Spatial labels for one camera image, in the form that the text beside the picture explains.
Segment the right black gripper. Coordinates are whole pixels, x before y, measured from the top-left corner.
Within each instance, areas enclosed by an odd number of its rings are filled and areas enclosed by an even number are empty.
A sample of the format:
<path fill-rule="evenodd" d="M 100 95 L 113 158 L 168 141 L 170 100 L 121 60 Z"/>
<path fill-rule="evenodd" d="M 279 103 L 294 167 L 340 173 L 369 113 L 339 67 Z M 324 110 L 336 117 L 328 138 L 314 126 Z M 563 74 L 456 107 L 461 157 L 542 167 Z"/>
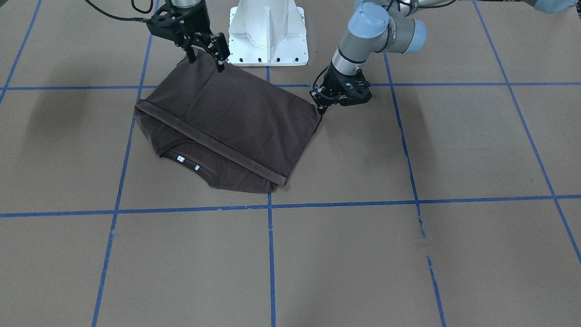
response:
<path fill-rule="evenodd" d="M 211 32 L 207 6 L 193 5 L 187 8 L 175 6 L 173 11 L 178 31 L 174 43 L 182 46 L 187 61 L 193 64 L 197 60 L 192 40 L 199 40 L 200 48 L 213 58 L 218 73 L 223 72 L 226 68 L 224 63 L 230 56 L 230 48 L 224 33 Z"/>

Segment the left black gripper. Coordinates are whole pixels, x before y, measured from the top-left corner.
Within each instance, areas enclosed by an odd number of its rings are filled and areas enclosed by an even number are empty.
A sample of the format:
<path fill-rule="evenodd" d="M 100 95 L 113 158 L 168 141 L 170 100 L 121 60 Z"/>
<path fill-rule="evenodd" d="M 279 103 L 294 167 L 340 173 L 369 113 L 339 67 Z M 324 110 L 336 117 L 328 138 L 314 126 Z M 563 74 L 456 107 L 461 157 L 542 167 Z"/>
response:
<path fill-rule="evenodd" d="M 310 95 L 319 114 L 325 114 L 331 105 L 352 106 L 359 104 L 355 96 L 358 90 L 359 70 L 354 75 L 342 74 L 333 64 L 325 69 L 324 80 L 317 89 L 311 89 Z"/>

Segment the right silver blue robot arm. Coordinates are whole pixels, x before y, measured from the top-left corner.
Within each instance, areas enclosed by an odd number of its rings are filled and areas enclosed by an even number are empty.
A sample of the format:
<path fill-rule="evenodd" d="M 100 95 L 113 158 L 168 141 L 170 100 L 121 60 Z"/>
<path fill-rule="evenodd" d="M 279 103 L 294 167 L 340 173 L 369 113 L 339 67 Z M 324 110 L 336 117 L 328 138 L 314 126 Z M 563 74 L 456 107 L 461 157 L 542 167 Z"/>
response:
<path fill-rule="evenodd" d="M 189 63 L 197 60 L 195 48 L 200 49 L 213 58 L 217 71 L 223 72 L 230 50 L 224 33 L 212 32 L 205 0 L 167 0 L 166 4 L 174 43 L 186 53 Z"/>

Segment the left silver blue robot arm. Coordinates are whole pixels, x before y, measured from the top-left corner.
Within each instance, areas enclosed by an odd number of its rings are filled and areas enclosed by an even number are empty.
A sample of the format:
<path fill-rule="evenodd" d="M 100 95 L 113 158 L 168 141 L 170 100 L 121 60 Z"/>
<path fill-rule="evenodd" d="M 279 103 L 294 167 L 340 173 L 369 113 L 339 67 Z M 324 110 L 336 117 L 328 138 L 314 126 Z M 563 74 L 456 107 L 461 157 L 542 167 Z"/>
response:
<path fill-rule="evenodd" d="M 416 12 L 450 6 L 451 0 L 357 0 L 332 60 L 313 81 L 309 94 L 318 114 L 332 105 L 361 105 L 372 99 L 362 66 L 373 53 L 412 54 L 427 41 Z"/>

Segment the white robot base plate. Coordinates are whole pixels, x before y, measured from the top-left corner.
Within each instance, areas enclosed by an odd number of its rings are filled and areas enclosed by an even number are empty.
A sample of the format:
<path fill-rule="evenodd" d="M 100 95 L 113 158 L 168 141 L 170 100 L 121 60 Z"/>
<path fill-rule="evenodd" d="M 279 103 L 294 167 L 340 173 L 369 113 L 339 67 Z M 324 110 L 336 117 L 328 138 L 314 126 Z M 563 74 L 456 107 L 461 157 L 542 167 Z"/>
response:
<path fill-rule="evenodd" d="M 235 66 L 307 65 L 305 11 L 294 0 L 241 0 L 230 9 L 228 47 Z"/>

